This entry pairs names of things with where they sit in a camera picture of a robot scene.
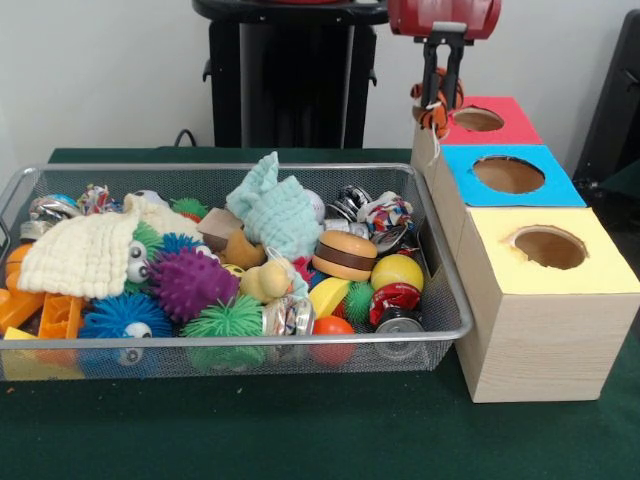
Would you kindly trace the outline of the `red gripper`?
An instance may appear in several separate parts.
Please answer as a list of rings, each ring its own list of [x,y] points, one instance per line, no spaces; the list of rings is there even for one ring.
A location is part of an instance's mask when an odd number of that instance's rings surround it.
[[[429,37],[433,32],[463,33],[465,39],[488,39],[501,13],[501,0],[388,0],[389,24],[394,34]],[[438,43],[426,42],[423,49],[423,93],[421,106],[437,101],[439,76]],[[451,43],[447,61],[446,100],[449,108],[464,102],[460,66],[464,43]]]

